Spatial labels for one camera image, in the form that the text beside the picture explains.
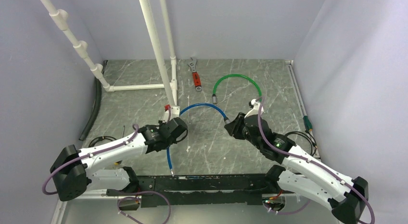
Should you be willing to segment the blue cable lock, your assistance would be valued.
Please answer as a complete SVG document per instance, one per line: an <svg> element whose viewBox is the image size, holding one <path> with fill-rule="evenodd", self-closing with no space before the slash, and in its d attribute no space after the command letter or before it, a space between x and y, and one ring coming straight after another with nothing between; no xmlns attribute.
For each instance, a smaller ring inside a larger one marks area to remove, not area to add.
<svg viewBox="0 0 408 224"><path fill-rule="evenodd" d="M215 110L223 117L223 120L224 120L224 123L225 123L225 124L230 123L230 119L227 117L227 115L224 113L224 111L222 111L222 110L221 110L219 107L217 107L216 105L210 104L210 103L196 103L196 104L193 104L193 105L189 105L189 106L187 106L186 108L182 109L182 110L179 112L179 115L184 114L186 111L188 111L188 110L190 110L190 109L192 109L192 108L201 107L201 106L210 107L210 108L215 109ZM172 177L175 177L175 173L174 173L173 166L172 166L172 162L171 162L171 156L170 156L170 149L169 149L169 147L166 149L166 158L167 158L167 163L168 163L168 167L169 167L169 170L170 170L170 174L171 174Z"/></svg>

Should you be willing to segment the green cable lock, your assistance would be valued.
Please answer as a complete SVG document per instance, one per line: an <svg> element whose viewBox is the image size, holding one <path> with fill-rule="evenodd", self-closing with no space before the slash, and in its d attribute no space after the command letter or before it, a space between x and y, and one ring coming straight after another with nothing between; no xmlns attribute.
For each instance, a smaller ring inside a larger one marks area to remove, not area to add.
<svg viewBox="0 0 408 224"><path fill-rule="evenodd" d="M255 88L257 89L258 95L262 96L262 91L261 91L259 85L252 78L250 78L250 77L248 77L246 75L242 75L242 74L228 74L228 75L225 75L225 76L222 76L221 78L219 78L216 81L216 83L214 84L214 86L213 86L212 103L214 105L218 104L218 102L217 102L217 88L218 88L218 86L220 85L221 82L223 82L224 80L229 79L229 78L242 78L242 79L247 80L248 82L250 82L252 85L255 86Z"/></svg>

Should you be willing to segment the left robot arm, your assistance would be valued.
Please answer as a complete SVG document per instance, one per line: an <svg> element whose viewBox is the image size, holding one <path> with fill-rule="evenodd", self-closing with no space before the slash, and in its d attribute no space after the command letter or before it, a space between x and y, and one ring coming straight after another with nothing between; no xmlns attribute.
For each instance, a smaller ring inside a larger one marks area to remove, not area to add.
<svg viewBox="0 0 408 224"><path fill-rule="evenodd" d="M182 141L188 134L187 124L179 117L157 125L139 127L133 124L133 133L102 145L77 149L64 147L50 168L50 175L42 186L42 192L53 181L60 201L73 200L91 190L111 189L126 195L139 192L139 181L130 167L116 170L108 166L131 157L139 157L153 151L168 149Z"/></svg>

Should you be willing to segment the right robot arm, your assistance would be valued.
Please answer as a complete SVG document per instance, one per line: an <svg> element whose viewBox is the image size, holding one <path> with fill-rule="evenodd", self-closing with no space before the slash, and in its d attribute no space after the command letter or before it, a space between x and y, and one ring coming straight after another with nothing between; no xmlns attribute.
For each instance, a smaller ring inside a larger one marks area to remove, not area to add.
<svg viewBox="0 0 408 224"><path fill-rule="evenodd" d="M364 178L352 178L335 171L304 151L293 140L273 132L268 123L256 114L239 113L224 128L238 140L246 140L267 159L276 162L265 179L266 189L295 192L329 209L344 224L360 224L365 208L375 221L369 204L369 184Z"/></svg>

